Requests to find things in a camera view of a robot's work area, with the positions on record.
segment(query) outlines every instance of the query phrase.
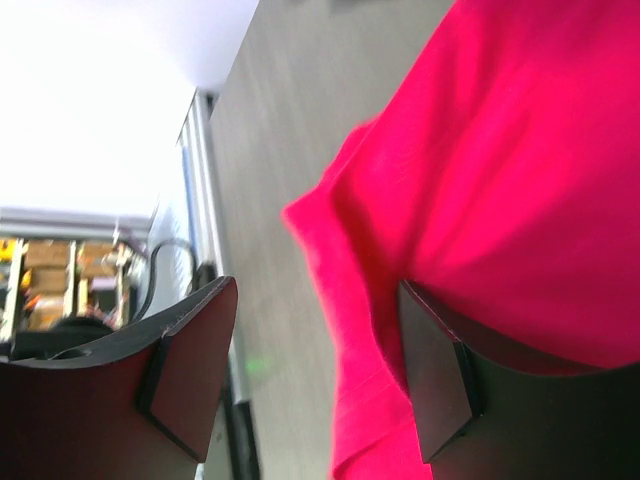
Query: white surface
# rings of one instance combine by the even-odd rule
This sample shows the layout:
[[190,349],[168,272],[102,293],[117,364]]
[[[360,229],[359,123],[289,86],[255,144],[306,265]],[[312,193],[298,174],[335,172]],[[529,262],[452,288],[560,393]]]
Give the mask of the white surface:
[[194,87],[224,83],[256,4],[0,0],[0,206],[150,215]]

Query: black cable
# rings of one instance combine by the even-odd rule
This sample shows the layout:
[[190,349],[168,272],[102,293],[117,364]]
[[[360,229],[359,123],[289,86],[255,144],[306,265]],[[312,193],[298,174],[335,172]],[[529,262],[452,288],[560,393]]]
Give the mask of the black cable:
[[186,240],[182,240],[180,238],[171,238],[169,240],[160,242],[153,249],[153,251],[151,252],[151,256],[149,257],[149,286],[147,288],[147,294],[144,297],[144,303],[140,307],[140,310],[138,311],[138,313],[136,313],[135,317],[133,317],[133,320],[132,320],[133,322],[142,320],[142,318],[145,316],[145,314],[149,310],[149,307],[151,306],[151,302],[153,301],[153,296],[156,291],[156,279],[157,279],[156,263],[158,260],[158,253],[160,253],[160,250],[162,249],[162,247],[167,247],[167,246],[180,247],[186,250],[187,252],[189,252],[189,256],[191,258],[191,283],[189,286],[188,293],[193,293],[196,290],[196,286],[198,282],[197,281],[198,267],[197,267],[197,261],[196,261],[196,252],[193,248],[193,245],[191,245]]

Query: cloth fold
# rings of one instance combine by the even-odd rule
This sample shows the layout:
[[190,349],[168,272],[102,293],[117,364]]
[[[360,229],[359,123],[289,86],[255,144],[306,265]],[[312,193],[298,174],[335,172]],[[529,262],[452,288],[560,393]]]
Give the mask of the cloth fold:
[[332,472],[430,478],[395,289],[535,348],[640,360],[640,2],[459,0],[289,206],[336,345]]

